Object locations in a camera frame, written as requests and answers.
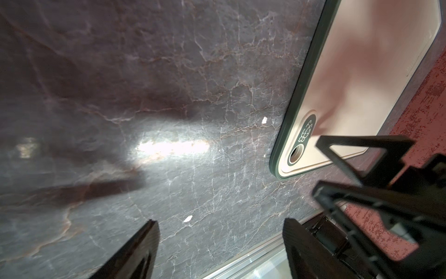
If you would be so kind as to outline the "aluminium front rail frame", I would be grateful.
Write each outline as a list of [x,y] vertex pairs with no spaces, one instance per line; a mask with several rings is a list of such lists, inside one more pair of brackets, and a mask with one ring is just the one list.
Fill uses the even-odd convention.
[[290,279],[282,233],[226,261],[202,279]]

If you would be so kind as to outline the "beige cutting board green rim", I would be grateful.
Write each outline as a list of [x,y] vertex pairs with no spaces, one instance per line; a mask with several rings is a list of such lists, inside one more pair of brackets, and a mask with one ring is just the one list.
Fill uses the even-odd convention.
[[284,180],[331,164],[322,136],[375,136],[446,26],[444,1],[326,1],[269,159]]

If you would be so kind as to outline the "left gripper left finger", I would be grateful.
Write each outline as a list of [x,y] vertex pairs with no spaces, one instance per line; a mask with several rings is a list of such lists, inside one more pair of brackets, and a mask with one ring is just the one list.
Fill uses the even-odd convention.
[[149,279],[160,241],[159,224],[145,223],[90,279]]

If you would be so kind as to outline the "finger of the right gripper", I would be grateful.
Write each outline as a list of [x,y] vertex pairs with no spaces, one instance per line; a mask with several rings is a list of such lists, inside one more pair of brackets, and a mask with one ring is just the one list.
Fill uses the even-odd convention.
[[[403,156],[415,144],[406,136],[321,136],[316,147],[356,186],[387,187],[405,166]],[[344,158],[333,146],[365,148],[363,154]]]
[[[348,240],[385,279],[443,279],[446,276],[446,205],[422,196],[385,189],[320,181],[313,198],[335,219]],[[370,208],[418,232],[418,249],[400,261],[389,258],[338,206],[337,201]]]

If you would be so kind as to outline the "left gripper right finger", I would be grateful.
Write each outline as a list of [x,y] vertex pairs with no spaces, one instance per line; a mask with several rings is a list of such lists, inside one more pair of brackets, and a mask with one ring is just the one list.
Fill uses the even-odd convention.
[[350,279],[352,272],[297,220],[286,218],[282,238],[293,279]]

